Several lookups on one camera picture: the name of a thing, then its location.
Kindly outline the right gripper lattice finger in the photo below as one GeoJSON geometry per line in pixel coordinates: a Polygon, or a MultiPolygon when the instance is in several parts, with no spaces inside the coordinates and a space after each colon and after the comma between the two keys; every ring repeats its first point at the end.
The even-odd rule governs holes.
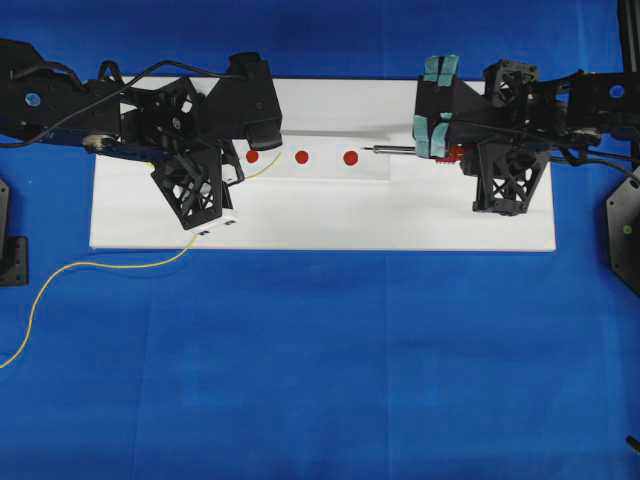
{"type": "Polygon", "coordinates": [[[474,212],[525,214],[550,160],[549,151],[483,143],[477,146],[474,212]]]}

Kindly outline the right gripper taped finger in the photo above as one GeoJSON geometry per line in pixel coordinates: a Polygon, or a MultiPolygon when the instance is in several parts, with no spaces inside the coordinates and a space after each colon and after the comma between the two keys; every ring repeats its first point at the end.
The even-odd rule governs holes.
{"type": "Polygon", "coordinates": [[[442,159],[454,145],[477,143],[488,101],[458,76],[457,55],[431,56],[419,76],[412,135],[418,157],[442,159]]]}

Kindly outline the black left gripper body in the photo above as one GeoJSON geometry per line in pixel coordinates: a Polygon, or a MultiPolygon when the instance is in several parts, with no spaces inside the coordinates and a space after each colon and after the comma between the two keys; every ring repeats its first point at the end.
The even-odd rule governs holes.
{"type": "Polygon", "coordinates": [[[151,90],[131,87],[120,95],[118,153],[190,153],[205,151],[202,140],[205,95],[187,77],[151,90]]]}

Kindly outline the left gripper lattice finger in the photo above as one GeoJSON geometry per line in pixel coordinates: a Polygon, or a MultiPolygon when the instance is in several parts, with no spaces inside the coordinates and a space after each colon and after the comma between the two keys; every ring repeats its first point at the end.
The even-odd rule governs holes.
{"type": "Polygon", "coordinates": [[[154,159],[151,177],[183,229],[204,235],[238,222],[230,188],[245,175],[231,141],[201,145],[154,159]]]}

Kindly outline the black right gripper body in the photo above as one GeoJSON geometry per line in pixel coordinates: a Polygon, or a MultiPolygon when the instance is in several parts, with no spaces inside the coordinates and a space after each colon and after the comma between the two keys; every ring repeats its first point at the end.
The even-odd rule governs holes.
{"type": "Polygon", "coordinates": [[[533,64],[499,60],[483,72],[483,90],[459,81],[459,144],[465,175],[540,175],[551,142],[566,128],[568,80],[541,80],[533,64]]]}

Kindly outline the left gripper solid finger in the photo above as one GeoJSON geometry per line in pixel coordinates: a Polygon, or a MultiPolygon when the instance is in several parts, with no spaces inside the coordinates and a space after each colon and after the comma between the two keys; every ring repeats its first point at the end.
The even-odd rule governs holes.
{"type": "Polygon", "coordinates": [[[207,141],[245,140],[252,150],[282,145],[282,112],[266,60],[255,52],[229,58],[227,77],[201,104],[198,136],[207,141]]]}

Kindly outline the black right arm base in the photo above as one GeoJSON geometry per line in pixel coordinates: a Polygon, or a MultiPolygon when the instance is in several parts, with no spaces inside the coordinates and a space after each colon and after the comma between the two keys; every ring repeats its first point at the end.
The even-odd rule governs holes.
{"type": "Polygon", "coordinates": [[[639,295],[639,168],[612,192],[605,206],[611,269],[639,295]]]}

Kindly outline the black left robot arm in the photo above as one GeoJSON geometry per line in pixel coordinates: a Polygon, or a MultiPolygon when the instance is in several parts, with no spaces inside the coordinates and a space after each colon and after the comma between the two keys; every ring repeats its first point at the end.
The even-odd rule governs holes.
{"type": "Polygon", "coordinates": [[[158,62],[125,80],[116,62],[81,81],[29,43],[1,42],[1,133],[6,149],[36,143],[152,165],[151,178],[185,230],[230,213],[230,188],[244,181],[235,142],[255,152],[282,144],[282,112],[266,60],[235,54],[223,73],[208,72],[201,93],[186,74],[155,88],[139,82],[158,62]]]}

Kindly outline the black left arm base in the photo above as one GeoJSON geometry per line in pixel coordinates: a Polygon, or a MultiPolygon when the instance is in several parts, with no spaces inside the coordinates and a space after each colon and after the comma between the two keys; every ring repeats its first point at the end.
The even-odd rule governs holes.
{"type": "Polygon", "coordinates": [[[23,286],[29,283],[28,238],[10,236],[7,230],[10,196],[10,187],[1,181],[0,285],[2,288],[23,286]]]}

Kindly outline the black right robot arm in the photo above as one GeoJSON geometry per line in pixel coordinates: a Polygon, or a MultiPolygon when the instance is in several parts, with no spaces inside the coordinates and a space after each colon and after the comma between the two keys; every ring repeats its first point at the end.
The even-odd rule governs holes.
{"type": "Polygon", "coordinates": [[[504,216],[529,208],[553,151],[572,166],[604,135],[639,140],[639,77],[582,70],[541,81],[532,64],[500,60],[478,93],[458,75],[456,55],[426,59],[412,125],[420,158],[457,163],[476,179],[475,212],[504,216]]]}

